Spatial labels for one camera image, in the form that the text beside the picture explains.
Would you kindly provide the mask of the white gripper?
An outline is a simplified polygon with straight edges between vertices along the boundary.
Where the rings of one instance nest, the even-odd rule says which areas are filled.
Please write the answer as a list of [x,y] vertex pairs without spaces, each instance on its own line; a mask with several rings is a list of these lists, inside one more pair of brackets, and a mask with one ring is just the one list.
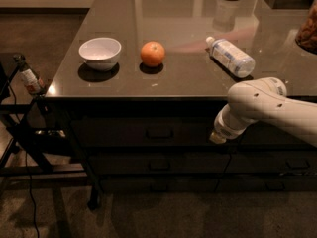
[[214,120],[213,131],[209,140],[215,144],[225,144],[227,140],[239,137],[256,120],[242,117],[229,104],[226,104]]

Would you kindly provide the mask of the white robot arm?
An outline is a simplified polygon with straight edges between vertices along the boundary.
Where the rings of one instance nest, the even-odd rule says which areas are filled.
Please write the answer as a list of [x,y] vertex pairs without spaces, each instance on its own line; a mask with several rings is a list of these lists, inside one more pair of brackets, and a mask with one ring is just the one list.
[[317,104],[286,95],[285,84],[275,77],[234,84],[228,91],[228,103],[214,120],[209,139],[224,144],[262,121],[317,147]]

